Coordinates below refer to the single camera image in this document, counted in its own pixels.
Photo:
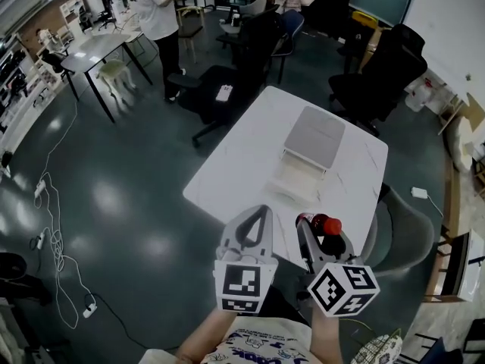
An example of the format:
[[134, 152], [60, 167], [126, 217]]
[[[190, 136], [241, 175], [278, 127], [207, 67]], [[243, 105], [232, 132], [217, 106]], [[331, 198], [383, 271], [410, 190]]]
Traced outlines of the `red-capped dark bottle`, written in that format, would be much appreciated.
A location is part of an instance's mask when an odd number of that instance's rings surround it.
[[297, 216], [296, 225], [303, 220], [309, 223], [311, 231], [316, 237], [339, 236], [342, 232], [342, 222], [338, 218], [332, 218], [323, 213], [303, 212]]

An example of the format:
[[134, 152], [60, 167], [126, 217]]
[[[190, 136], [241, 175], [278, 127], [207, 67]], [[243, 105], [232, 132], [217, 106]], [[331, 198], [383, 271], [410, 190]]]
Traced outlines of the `white shelf of black helmets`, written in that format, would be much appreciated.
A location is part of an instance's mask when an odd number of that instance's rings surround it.
[[17, 34], [0, 36], [0, 147], [12, 150], [56, 95], [60, 77]]

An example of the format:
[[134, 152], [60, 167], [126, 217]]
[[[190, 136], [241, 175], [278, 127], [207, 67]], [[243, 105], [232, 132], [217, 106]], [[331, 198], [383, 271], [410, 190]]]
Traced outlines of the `wooden chair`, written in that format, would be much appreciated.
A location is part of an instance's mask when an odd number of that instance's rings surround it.
[[182, 40], [185, 50], [197, 63], [195, 38], [205, 33], [205, 10], [199, 6], [186, 6], [176, 9], [179, 24], [178, 36]]

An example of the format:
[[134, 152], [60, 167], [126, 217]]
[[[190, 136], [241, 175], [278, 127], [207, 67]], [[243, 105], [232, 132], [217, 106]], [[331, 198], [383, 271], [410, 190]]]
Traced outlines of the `light grey chair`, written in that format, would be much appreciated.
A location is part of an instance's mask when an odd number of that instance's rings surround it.
[[227, 35], [238, 35], [243, 23], [262, 13], [267, 0], [255, 0], [249, 5], [232, 5], [227, 19], [220, 20], [220, 27]]

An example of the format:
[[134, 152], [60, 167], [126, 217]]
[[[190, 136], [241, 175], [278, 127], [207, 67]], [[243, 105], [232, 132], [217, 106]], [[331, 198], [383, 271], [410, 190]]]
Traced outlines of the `person's printed white shirt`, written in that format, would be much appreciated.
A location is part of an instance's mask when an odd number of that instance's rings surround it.
[[222, 342], [202, 360], [207, 364], [306, 364], [311, 329], [286, 318], [238, 316]]

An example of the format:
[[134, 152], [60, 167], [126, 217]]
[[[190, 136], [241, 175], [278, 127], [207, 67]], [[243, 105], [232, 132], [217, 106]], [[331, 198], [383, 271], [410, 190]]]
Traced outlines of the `white lattice patterned cushion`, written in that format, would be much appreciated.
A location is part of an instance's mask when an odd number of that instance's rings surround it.
[[401, 330], [371, 338], [363, 344], [350, 364], [393, 364], [402, 352]]

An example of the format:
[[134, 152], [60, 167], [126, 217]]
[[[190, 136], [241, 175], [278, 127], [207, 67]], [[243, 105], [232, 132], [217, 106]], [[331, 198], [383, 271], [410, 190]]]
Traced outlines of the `grey table black legs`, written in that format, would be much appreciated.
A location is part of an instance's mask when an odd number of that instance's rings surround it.
[[152, 85], [153, 82], [146, 73], [145, 68], [139, 63], [137, 57], [133, 54], [128, 46], [129, 42], [138, 39], [141, 35], [142, 32], [139, 31], [135, 33], [110, 33], [93, 35], [61, 62], [61, 66], [67, 72], [84, 75], [100, 106], [113, 124], [115, 123], [115, 120], [104, 99], [102, 98], [102, 95], [98, 91], [98, 88], [90, 75], [90, 71], [101, 62], [105, 64], [107, 62], [106, 58], [112, 52], [122, 48], [139, 72], [144, 76], [148, 83]]

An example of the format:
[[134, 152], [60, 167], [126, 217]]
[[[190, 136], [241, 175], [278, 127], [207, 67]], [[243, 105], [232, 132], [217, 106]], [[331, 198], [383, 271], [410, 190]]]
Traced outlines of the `grey shell chair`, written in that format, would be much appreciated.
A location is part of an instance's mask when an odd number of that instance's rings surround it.
[[386, 184], [381, 186], [378, 202], [389, 213], [391, 241], [386, 255], [372, 270], [377, 277], [400, 274], [426, 259], [435, 239], [433, 225]]

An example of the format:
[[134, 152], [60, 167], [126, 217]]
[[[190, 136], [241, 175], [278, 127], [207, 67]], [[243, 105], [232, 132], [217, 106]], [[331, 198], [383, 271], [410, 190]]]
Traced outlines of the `black office chair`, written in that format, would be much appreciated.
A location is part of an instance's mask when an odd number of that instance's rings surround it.
[[404, 24], [384, 30], [361, 72], [329, 78], [329, 100], [336, 100], [343, 107], [334, 114], [378, 137], [380, 133], [373, 122], [384, 122], [405, 88], [427, 71], [422, 56], [424, 44], [424, 39]]
[[[212, 65], [198, 78], [182, 74], [169, 76], [169, 81], [182, 89], [178, 104], [197, 114], [205, 125], [192, 136], [195, 147], [199, 146], [201, 137], [234, 124], [250, 106], [266, 82], [267, 64], [285, 33], [277, 7], [273, 6], [243, 23], [237, 38], [217, 38], [230, 44], [235, 56], [233, 67]], [[227, 102], [215, 99], [222, 85], [233, 87]]]

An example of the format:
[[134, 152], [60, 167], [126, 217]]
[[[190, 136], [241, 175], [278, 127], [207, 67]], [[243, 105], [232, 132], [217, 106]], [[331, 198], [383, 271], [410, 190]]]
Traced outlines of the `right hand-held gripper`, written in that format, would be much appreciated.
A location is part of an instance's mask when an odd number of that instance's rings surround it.
[[380, 287], [369, 266], [353, 264], [358, 254], [346, 234], [325, 234], [320, 245], [306, 218], [299, 220], [296, 230], [302, 259], [308, 272], [316, 274], [307, 291], [317, 307], [329, 318], [362, 312]]

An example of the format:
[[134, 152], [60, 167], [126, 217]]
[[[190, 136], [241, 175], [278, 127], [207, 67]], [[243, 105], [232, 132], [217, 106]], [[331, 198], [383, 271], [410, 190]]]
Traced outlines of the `person's right forearm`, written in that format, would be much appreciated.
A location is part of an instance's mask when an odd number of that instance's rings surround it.
[[338, 318], [328, 318], [313, 309], [310, 351], [322, 364], [343, 364], [339, 326]]

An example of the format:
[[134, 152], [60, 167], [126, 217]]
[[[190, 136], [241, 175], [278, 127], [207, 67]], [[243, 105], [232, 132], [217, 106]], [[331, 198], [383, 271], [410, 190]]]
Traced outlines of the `person's left forearm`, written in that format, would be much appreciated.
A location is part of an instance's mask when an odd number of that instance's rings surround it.
[[199, 364], [223, 341], [236, 317], [235, 312], [214, 309], [180, 345], [177, 364]]

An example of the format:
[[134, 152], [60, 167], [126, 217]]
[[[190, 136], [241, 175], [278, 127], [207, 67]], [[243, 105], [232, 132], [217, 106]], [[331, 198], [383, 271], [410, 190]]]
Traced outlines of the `white plastic jug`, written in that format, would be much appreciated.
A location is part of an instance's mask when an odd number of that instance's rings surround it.
[[429, 79], [416, 83], [405, 98], [405, 104], [414, 112], [419, 112], [433, 93], [433, 86]]

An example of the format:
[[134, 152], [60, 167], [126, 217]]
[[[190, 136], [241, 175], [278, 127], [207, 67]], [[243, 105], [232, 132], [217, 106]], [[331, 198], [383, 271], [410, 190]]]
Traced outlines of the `grey lidded box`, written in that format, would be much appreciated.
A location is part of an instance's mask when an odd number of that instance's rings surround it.
[[267, 188], [302, 206], [321, 201], [320, 188], [333, 167], [345, 124], [316, 108], [305, 107], [289, 132]]

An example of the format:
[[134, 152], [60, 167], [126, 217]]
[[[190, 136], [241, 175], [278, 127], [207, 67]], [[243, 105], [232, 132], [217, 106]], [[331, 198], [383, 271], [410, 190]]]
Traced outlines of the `yellow plastic bin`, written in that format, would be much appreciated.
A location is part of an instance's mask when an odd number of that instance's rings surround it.
[[362, 11], [353, 11], [352, 19], [374, 30], [378, 27], [378, 19]]

